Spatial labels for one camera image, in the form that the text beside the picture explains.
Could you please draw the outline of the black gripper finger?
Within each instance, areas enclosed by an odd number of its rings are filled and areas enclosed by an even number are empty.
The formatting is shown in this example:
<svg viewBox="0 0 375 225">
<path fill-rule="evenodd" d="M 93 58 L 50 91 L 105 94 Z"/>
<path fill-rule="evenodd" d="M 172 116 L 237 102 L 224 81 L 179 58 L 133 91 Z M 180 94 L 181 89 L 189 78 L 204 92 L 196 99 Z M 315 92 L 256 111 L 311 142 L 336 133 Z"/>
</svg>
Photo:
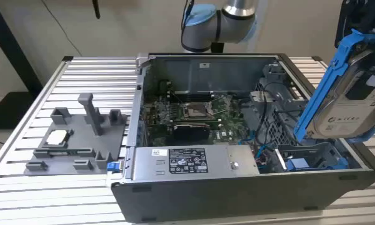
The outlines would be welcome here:
<svg viewBox="0 0 375 225">
<path fill-rule="evenodd" d="M 348 70 L 350 87 L 346 93 L 348 100 L 364 100 L 375 89 L 375 74 L 367 70 Z"/>
</svg>

